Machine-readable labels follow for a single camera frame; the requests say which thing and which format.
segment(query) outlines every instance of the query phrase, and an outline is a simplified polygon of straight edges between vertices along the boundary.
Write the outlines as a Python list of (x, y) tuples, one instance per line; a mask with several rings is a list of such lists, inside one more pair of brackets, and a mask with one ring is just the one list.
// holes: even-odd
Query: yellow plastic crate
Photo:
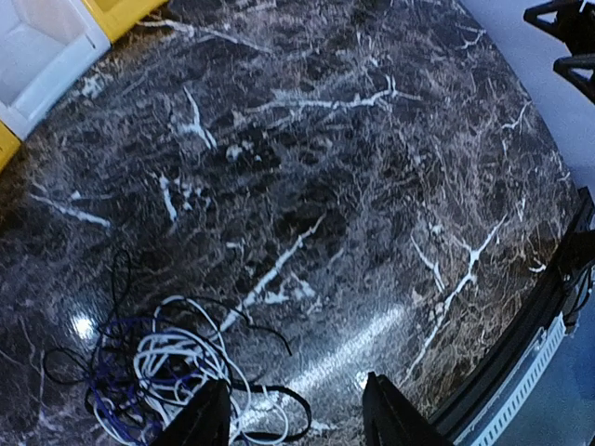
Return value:
[(113, 43), (167, 0), (82, 0)]
[(8, 164), (19, 146), (19, 139), (8, 130), (8, 127), (0, 122), (0, 171)]

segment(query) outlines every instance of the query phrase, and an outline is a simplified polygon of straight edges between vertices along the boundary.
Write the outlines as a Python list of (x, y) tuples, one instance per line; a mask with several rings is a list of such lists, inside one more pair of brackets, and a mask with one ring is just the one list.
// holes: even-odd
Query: tangled wires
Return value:
[[(126, 286), (116, 292), (116, 271), (126, 263)], [(210, 304), (236, 311), (251, 330), (277, 336), (291, 355), (282, 335), (259, 327), (248, 317), (209, 297), (172, 295), (152, 312), (123, 317), (121, 306), (129, 295), (130, 256), (120, 251), (113, 260), (112, 303), (99, 338), (86, 360), (69, 348), (52, 348), (44, 355), (46, 376), (62, 385), (86, 384), (85, 407), (113, 439), (124, 445), (145, 446), (155, 440), (176, 418), (192, 397), (208, 381), (227, 383), (231, 401), (230, 444), (276, 445), (301, 439), (311, 425), (310, 405), (298, 394), (282, 386), (265, 387), (248, 382), (242, 369), (230, 358), (220, 325), (201, 305)], [(82, 371), (76, 379), (61, 379), (49, 370), (49, 359), (64, 355)], [(295, 400), (306, 414), (307, 425), (290, 435), (290, 423), (283, 404), (270, 392)], [(248, 432), (255, 418), (255, 393), (262, 394), (268, 413), (274, 413), (280, 433)]]

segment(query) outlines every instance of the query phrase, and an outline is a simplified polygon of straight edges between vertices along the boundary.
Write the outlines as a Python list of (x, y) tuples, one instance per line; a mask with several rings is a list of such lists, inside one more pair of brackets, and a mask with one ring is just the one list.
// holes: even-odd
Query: dark marble surface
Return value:
[(311, 402), (305, 444), (361, 444), (370, 370), (432, 413), (575, 208), (509, 66), (457, 1), (171, 9), (191, 25), (133, 30), (0, 175), (0, 443), (109, 443), (40, 361), (89, 350), (121, 246), (135, 308), (202, 293), (289, 338), (227, 331)]

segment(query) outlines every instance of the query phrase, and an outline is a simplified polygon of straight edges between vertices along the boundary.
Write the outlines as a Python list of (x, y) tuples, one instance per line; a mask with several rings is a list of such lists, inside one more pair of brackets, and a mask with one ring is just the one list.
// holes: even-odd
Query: black metal bracket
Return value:
[[(550, 13), (556, 14), (554, 21), (541, 18)], [(582, 0), (556, 0), (528, 8), (522, 17), (568, 46), (572, 57), (557, 59), (553, 69), (595, 104), (595, 74), (586, 77), (575, 71), (595, 71), (595, 6)]]
[(574, 70), (595, 71), (595, 53), (570, 58), (560, 58), (554, 62), (554, 71), (574, 85), (595, 104), (595, 74), (585, 77)]

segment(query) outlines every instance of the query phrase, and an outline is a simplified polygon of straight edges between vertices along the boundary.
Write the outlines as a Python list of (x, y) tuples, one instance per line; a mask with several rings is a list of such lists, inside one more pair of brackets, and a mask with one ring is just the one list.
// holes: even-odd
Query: white floor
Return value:
[(553, 70), (566, 46), (525, 23), (522, 13), (546, 0), (461, 0), (496, 43), (531, 95), (570, 167), (575, 184), (595, 196), (595, 105)]

